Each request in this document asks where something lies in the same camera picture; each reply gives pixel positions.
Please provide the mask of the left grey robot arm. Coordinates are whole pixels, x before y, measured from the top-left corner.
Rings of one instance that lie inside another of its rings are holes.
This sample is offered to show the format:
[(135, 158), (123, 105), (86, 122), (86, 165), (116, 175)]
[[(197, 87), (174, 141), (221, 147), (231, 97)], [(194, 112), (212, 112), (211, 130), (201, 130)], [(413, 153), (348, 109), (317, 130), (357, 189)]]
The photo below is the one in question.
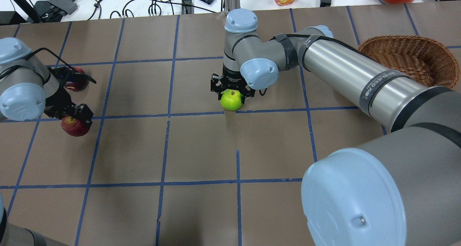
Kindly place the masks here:
[(89, 131), (93, 112), (86, 104), (73, 103), (65, 84), (72, 75), (96, 83), (92, 77), (66, 62), (46, 67), (36, 55), (49, 49), (32, 50), (18, 38), (2, 38), (0, 46), (2, 121), (31, 121), (45, 113), (59, 120), (72, 117), (82, 123), (84, 134)]

